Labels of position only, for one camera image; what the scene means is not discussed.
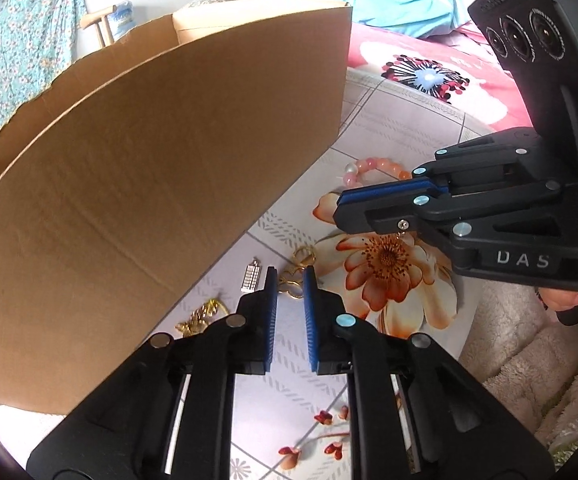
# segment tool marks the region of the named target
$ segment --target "camera lens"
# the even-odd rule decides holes
[[[486,37],[489,41],[489,43],[491,44],[491,46],[493,47],[493,49],[502,57],[506,57],[508,56],[508,52],[506,50],[506,45],[504,44],[504,41],[502,41],[502,38],[500,38],[500,35],[493,30],[491,27],[487,27],[486,28]]]
[[[531,28],[540,44],[547,53],[555,59],[562,59],[565,55],[565,45],[560,31],[551,19],[537,9],[531,11]]]
[[[531,41],[527,37],[527,34],[524,32],[524,30],[522,30],[520,23],[516,22],[509,16],[501,18],[500,23],[502,25],[504,35],[509,40],[511,46],[514,48],[515,53],[525,61],[532,61],[533,48],[531,47]]]

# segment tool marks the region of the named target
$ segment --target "floral curtain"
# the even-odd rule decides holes
[[[0,0],[0,128],[74,61],[84,0]]]

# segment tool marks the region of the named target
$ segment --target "gold jewelry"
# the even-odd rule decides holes
[[[313,246],[298,247],[291,256],[291,265],[278,276],[278,290],[295,300],[301,300],[303,298],[303,270],[315,262],[316,251]]]
[[[201,334],[211,323],[208,319],[215,316],[218,310],[222,310],[225,316],[229,316],[229,309],[224,303],[218,298],[211,298],[205,301],[203,306],[195,309],[188,321],[178,323],[175,328],[183,337]]]

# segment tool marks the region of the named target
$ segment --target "orange flower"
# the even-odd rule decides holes
[[[334,224],[338,195],[320,198],[313,215]],[[342,296],[348,312],[373,318],[377,328],[407,338],[425,319],[438,330],[456,316],[451,263],[437,248],[409,232],[403,235],[339,234],[315,246],[316,275]]]

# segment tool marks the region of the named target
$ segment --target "metal screw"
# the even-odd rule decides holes
[[[471,232],[471,224],[469,222],[459,222],[453,226],[453,234],[456,236],[466,236]]]
[[[247,322],[247,319],[242,314],[231,314],[227,316],[226,322],[230,328],[239,328]]]
[[[351,314],[340,314],[340,316],[336,317],[336,323],[339,326],[354,326],[355,317]]]
[[[413,203],[416,205],[424,205],[427,202],[429,202],[429,197],[427,195],[416,196],[415,199],[413,199]]]
[[[416,348],[429,348],[431,346],[431,338],[427,334],[418,332],[411,336],[411,344]]]
[[[164,332],[154,334],[149,338],[149,344],[154,348],[165,348],[165,346],[169,345],[170,341],[171,336]]]

